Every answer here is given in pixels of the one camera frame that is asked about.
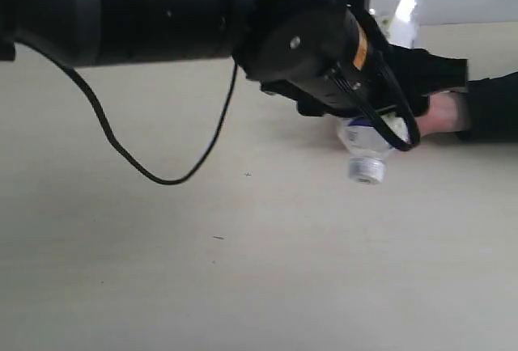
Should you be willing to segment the person's open bare hand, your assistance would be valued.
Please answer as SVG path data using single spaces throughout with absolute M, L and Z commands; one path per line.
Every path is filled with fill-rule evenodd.
M 471 125 L 465 97 L 456 92 L 432 95 L 427 112 L 416 122 L 423 137 L 435 133 L 463 132 L 469 130 Z

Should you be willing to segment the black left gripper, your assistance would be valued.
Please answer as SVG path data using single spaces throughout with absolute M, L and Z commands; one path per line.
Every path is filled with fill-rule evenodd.
M 431 95 L 447 90 L 467 91 L 467 60 L 440 57 L 425 49 L 408 49 L 390 44 L 369 13 L 358 12 L 355 18 L 369 39 L 367 64 L 373 67 L 374 54 L 380 55 L 401 88 L 405 102 L 410 106 L 414 116 L 420 116 L 427 110 Z M 350 75 L 346 80 L 351 86 L 357 82 L 362 84 L 355 94 L 368 102 L 377 112 L 385 114 L 390 111 L 401 111 L 402 104 L 390 95 L 379 70 L 373 69 L 362 77 Z M 265 93 L 274 93 L 294 100 L 302 116 L 317 117 L 330 114 L 346 118 L 361 115 L 352 98 L 343 95 L 330 80 L 311 82 L 309 88 L 310 92 L 304 91 L 287 81 L 261 84 L 261 90 Z

